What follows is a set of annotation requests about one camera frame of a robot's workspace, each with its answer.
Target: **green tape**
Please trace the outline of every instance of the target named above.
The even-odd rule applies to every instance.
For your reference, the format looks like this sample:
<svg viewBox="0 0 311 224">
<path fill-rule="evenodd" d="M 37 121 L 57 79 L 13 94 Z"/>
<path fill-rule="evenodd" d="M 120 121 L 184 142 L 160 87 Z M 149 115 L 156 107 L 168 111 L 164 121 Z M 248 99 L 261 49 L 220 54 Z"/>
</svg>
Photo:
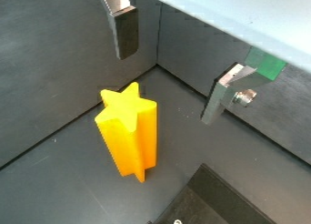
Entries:
<svg viewBox="0 0 311 224">
<path fill-rule="evenodd" d="M 245 59 L 245 65 L 256 68 L 257 74 L 275 81 L 287 63 L 259 48 L 252 47 Z"/>
</svg>

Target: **star prism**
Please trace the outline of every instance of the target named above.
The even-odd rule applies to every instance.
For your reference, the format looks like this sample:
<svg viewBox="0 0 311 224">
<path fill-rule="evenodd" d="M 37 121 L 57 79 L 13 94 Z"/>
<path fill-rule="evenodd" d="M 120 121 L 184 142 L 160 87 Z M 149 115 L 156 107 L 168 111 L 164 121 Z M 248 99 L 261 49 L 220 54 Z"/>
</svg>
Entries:
<svg viewBox="0 0 311 224">
<path fill-rule="evenodd" d="M 156 166 L 156 102 L 140 98 L 136 82 L 121 93 L 104 89 L 101 99 L 95 122 L 117 170 L 144 182 L 144 170 Z"/>
</svg>

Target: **white panel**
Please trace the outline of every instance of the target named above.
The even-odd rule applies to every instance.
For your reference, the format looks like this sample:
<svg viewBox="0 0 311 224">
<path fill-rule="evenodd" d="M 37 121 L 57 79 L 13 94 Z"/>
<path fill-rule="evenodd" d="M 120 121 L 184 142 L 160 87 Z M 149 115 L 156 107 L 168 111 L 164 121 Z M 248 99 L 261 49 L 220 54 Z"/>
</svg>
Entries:
<svg viewBox="0 0 311 224">
<path fill-rule="evenodd" d="M 311 0 L 160 0 L 311 72 Z"/>
</svg>

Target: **gray wall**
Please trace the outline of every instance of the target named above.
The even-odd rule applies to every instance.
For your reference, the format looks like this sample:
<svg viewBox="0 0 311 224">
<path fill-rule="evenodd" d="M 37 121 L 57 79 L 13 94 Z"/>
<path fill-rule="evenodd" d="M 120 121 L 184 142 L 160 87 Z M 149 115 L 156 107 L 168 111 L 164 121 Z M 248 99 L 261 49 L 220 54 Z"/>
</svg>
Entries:
<svg viewBox="0 0 311 224">
<path fill-rule="evenodd" d="M 235 63 L 244 64 L 249 45 L 164 5 L 157 64 L 203 95 Z M 311 164 L 311 75 L 288 65 L 277 80 L 255 88 L 249 107 L 229 111 Z"/>
<path fill-rule="evenodd" d="M 100 0 L 0 0 L 0 166 L 156 64 L 160 5 L 140 9 L 140 49 L 115 56 Z"/>
</svg>

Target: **silver screw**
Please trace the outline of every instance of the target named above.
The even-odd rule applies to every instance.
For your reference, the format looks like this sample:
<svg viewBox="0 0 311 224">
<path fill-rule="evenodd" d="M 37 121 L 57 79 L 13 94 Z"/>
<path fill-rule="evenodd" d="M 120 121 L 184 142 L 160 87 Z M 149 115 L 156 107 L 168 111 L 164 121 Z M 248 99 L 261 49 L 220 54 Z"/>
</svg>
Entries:
<svg viewBox="0 0 311 224">
<path fill-rule="evenodd" d="M 256 92 L 251 89 L 247 89 L 236 93 L 233 103 L 239 103 L 243 107 L 247 107 L 255 97 Z"/>
</svg>

